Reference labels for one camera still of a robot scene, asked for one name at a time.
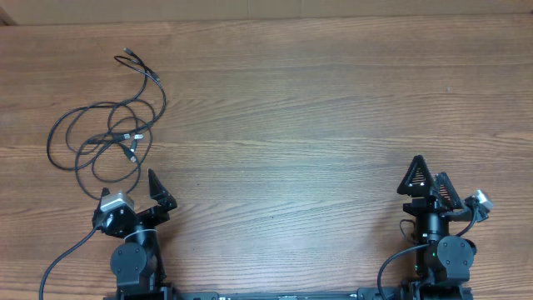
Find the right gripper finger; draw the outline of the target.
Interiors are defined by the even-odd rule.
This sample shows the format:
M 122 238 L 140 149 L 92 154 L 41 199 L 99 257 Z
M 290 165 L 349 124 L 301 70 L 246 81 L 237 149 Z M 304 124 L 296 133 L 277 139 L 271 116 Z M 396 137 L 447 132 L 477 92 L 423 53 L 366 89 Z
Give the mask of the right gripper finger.
M 412 198 L 428 198 L 437 195 L 436 183 L 422 155 L 413 157 L 410 166 L 396 192 Z
M 453 187 L 453 184 L 451 183 L 451 180 L 445 172 L 440 172 L 436 174 L 435 183 L 440 194 L 441 201 L 449 209 L 463 208 L 461 198 L 457 194 L 455 188 Z

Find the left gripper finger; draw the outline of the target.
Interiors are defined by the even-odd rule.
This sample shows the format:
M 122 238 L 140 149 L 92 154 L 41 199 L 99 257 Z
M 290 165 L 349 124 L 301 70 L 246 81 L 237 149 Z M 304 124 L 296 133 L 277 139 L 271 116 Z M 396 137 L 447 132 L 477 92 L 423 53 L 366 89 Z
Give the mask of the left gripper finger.
M 148 182 L 150 198 L 155 200 L 157 204 L 170 211 L 177 207 L 176 199 L 163 187 L 161 181 L 152 169 L 148 170 Z
M 110 194 L 109 189 L 107 187 L 104 187 L 102 189 L 101 197 L 100 197 L 100 199 L 98 201 L 97 208 L 94 210 L 94 214 L 93 214 L 94 217 L 97 217 L 97 216 L 102 214 L 102 201 L 109 194 Z

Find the braided cable grey connector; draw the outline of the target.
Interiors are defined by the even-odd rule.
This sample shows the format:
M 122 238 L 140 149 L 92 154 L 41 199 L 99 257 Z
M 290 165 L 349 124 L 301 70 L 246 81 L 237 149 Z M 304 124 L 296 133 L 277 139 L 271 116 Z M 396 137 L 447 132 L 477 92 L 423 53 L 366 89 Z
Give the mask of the braided cable grey connector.
M 138 117 L 135 114 L 134 110 L 130 107 L 132 103 L 140 103 L 149 108 L 152 113 L 152 119 L 145 121 Z M 99 133 L 93 137 L 88 138 L 78 149 L 71 147 L 69 138 L 71 135 L 72 128 L 76 124 L 79 118 L 82 117 L 84 113 L 87 113 L 91 109 L 110 109 L 110 113 L 107 119 L 107 130 L 104 133 Z M 162 110 L 159 114 L 155 113 L 153 105 L 142 100 L 142 99 L 129 99 L 122 102 L 97 102 L 91 106 L 78 107 L 73 109 L 70 112 L 66 112 L 61 116 L 56 123 L 52 126 L 49 136 L 47 138 L 47 157 L 49 162 L 54 165 L 56 168 L 62 169 L 68 172 L 74 172 L 78 184 L 81 188 L 84 188 L 82 182 L 79 179 L 79 171 L 91 167 L 92 175 L 102 183 L 119 183 L 127 178 L 131 177 L 134 173 L 137 173 L 137 178 L 133 183 L 131 190 L 135 188 L 138 184 L 142 163 L 148 155 L 150 148 L 152 146 L 153 133 L 152 126 L 153 124 L 162 116 L 166 110 L 166 101 L 163 101 Z M 74 160 L 73 167 L 64 167 L 60 164 L 57 164 L 51 156 L 51 142 L 53 135 L 56 129 L 61 125 L 62 121 L 69 117 L 70 115 L 76 113 L 77 116 L 69 124 L 67 131 L 65 133 L 65 143 L 67 147 L 75 153 L 76 157 Z M 146 151 L 144 155 L 140 158 L 136 154 L 137 149 L 137 140 L 143 139 L 143 133 L 149 132 L 150 141 L 148 142 Z M 100 177 L 95 171 L 95 165 L 97 160 L 102 156 L 102 154 L 108 150 L 111 146 L 119 146 L 124 155 L 136 166 L 123 177 L 117 179 L 106 179 Z

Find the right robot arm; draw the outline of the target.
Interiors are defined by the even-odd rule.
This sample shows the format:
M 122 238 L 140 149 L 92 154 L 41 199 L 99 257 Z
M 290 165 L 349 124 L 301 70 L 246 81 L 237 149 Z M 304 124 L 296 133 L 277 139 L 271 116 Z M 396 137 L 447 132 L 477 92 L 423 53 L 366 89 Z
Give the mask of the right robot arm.
M 422 155 L 413 157 L 397 192 L 411 197 L 417 277 L 401 283 L 398 299 L 471 299 L 462 287 L 470 280 L 476 246 L 463 238 L 476 222 L 479 201 L 459 198 L 446 173 L 432 175 Z

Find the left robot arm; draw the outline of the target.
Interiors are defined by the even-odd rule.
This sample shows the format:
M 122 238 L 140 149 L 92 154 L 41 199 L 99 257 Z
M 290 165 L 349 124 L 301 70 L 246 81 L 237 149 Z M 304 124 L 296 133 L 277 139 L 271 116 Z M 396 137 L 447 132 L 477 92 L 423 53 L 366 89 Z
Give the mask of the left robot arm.
M 93 228 L 123 240 L 110 258 L 116 277 L 116 299 L 178 299 L 177 289 L 169 282 L 161 255 L 157 226 L 170 220 L 176 199 L 162 185 L 153 170 L 148 171 L 150 198 L 156 205 L 141 212 L 124 192 L 110 193 L 107 188 L 92 217 Z

